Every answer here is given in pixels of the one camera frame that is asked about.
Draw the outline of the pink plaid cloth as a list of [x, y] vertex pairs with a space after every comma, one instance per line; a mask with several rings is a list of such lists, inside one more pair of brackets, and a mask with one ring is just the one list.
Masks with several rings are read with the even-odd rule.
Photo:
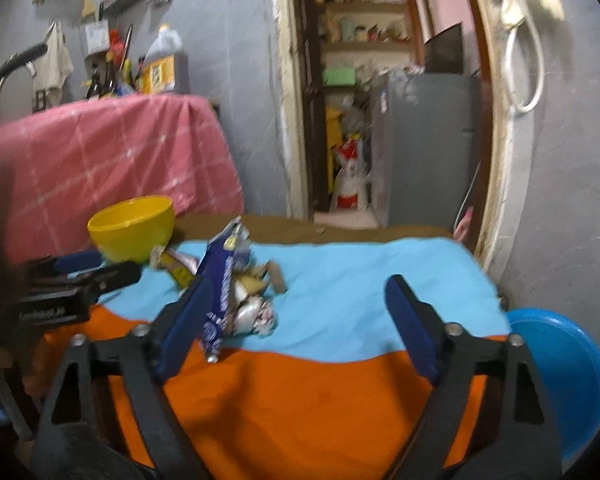
[[7, 164], [4, 247], [13, 262], [79, 252], [112, 204], [166, 195], [177, 214], [240, 214], [225, 134], [201, 96], [80, 101], [0, 128]]

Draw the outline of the green box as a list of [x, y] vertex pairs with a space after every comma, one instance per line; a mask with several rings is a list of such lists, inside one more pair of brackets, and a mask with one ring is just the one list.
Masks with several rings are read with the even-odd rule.
[[329, 67], [323, 70], [325, 87], [354, 87], [356, 73], [354, 67]]

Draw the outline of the dark wooden door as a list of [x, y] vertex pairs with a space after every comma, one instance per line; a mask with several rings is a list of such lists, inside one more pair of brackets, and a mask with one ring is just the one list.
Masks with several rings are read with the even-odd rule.
[[317, 3], [315, 0], [298, 0], [297, 13], [310, 206], [313, 211], [326, 212], [329, 205], [328, 151]]

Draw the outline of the large oil jug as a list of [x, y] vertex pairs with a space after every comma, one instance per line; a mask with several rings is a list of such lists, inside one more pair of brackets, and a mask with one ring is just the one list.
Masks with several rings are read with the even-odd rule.
[[189, 94], [188, 54], [181, 35], [163, 24], [150, 45], [140, 71], [140, 91], [145, 94]]

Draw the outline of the silver foil wrapper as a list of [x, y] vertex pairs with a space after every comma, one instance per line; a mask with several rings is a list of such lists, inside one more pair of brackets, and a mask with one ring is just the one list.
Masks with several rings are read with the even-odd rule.
[[272, 302], [260, 296], [247, 297], [230, 311], [224, 328], [225, 336], [270, 336], [277, 326], [277, 316]]

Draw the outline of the white hanging towel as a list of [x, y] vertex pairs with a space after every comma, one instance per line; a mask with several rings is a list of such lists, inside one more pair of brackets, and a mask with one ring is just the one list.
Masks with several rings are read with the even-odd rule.
[[43, 92], [46, 108], [51, 108], [61, 103], [64, 84], [74, 71], [60, 21], [55, 20], [50, 24], [43, 44], [47, 49], [46, 53], [33, 62], [36, 69], [33, 91]]

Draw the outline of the blue snack bag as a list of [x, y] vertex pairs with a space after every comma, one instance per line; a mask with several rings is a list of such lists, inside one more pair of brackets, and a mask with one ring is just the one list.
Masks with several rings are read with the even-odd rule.
[[208, 241], [197, 274], [209, 281], [212, 303], [202, 326], [201, 349], [208, 363], [219, 361], [225, 332], [235, 309], [234, 269], [244, 270], [251, 260], [249, 231], [238, 216]]

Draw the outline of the dark sauce bottles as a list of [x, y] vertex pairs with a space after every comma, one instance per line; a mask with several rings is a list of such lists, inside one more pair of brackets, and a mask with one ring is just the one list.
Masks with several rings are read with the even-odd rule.
[[128, 28], [124, 37], [117, 29], [110, 30], [110, 45], [104, 62], [92, 65], [91, 79], [85, 93], [87, 101], [130, 96], [135, 92], [130, 59], [132, 35], [132, 27]]

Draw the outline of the black monitor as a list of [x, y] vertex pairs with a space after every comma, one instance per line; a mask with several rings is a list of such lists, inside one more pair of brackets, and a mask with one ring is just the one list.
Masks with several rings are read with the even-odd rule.
[[462, 23], [456, 23], [438, 32], [425, 42], [425, 70], [438, 74], [464, 73]]

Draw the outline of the red white sack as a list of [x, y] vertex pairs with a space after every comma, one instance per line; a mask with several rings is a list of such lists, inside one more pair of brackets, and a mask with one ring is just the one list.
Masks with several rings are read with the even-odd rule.
[[368, 170], [364, 158], [364, 138], [351, 134], [332, 150], [337, 166], [332, 188], [332, 209], [366, 210]]

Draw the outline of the colourful wrapper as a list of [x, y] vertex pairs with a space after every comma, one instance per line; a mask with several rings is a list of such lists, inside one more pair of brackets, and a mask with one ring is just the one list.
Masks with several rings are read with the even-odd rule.
[[196, 278], [199, 259], [172, 247], [155, 246], [151, 249], [149, 264], [155, 270], [166, 271], [179, 289], [186, 289]]

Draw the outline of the grey refrigerator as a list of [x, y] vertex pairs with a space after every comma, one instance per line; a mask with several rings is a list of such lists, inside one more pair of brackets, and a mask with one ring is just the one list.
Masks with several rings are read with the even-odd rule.
[[390, 70], [370, 88], [370, 200], [381, 226], [451, 231], [474, 178], [480, 81]]

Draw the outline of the blue plastic basin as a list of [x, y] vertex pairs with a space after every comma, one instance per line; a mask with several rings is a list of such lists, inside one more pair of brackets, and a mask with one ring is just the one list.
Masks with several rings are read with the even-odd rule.
[[526, 342], [557, 417], [562, 459], [577, 457], [600, 428], [600, 347], [559, 313], [521, 308], [507, 313]]

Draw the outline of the wooden shelf unit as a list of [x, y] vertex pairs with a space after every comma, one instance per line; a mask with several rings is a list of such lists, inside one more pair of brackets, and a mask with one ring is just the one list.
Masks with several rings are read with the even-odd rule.
[[417, 0], [315, 0], [321, 63], [382, 73], [422, 65], [425, 39]]

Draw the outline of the striped blue orange brown cloth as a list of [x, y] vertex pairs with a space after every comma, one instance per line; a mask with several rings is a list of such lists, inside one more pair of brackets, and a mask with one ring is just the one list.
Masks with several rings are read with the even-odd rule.
[[253, 255], [288, 288], [276, 329], [225, 344], [209, 364], [193, 349], [166, 396], [218, 479], [379, 479], [430, 395], [386, 309], [400, 274], [448, 322], [478, 337], [509, 325], [495, 286], [442, 229], [347, 231], [249, 216]]

